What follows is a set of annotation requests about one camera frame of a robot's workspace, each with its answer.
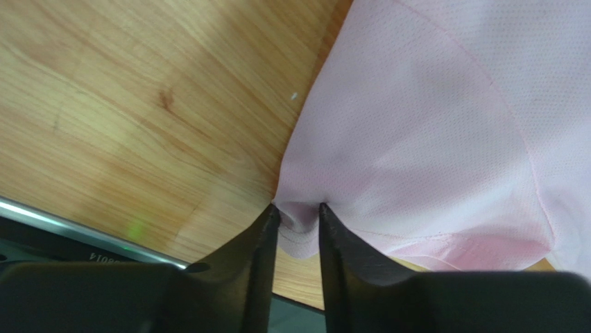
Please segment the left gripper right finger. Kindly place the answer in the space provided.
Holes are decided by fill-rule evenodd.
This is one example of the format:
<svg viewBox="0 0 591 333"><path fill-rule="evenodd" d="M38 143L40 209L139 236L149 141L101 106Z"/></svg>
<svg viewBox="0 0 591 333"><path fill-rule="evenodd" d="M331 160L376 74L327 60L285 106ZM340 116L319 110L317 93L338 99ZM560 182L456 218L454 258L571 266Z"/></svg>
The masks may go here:
<svg viewBox="0 0 591 333"><path fill-rule="evenodd" d="M417 272L319 207L328 332L589 332L590 283L573 273Z"/></svg>

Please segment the pink t shirt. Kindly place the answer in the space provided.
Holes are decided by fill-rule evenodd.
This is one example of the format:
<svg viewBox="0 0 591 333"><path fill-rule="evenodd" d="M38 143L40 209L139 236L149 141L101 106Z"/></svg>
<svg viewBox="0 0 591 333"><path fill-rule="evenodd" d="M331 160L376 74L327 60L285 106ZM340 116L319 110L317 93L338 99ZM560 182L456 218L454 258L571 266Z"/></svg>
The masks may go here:
<svg viewBox="0 0 591 333"><path fill-rule="evenodd" d="M354 1L289 140L280 247L318 206L431 271L590 276L590 2Z"/></svg>

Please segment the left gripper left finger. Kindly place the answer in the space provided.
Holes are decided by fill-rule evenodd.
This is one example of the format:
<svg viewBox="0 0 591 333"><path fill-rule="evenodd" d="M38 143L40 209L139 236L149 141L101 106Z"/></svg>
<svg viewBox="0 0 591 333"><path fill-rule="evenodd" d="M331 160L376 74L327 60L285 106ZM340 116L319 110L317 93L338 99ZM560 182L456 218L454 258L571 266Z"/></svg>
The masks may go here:
<svg viewBox="0 0 591 333"><path fill-rule="evenodd" d="M1 268L2 332L265 332L278 209L180 269L145 262Z"/></svg>

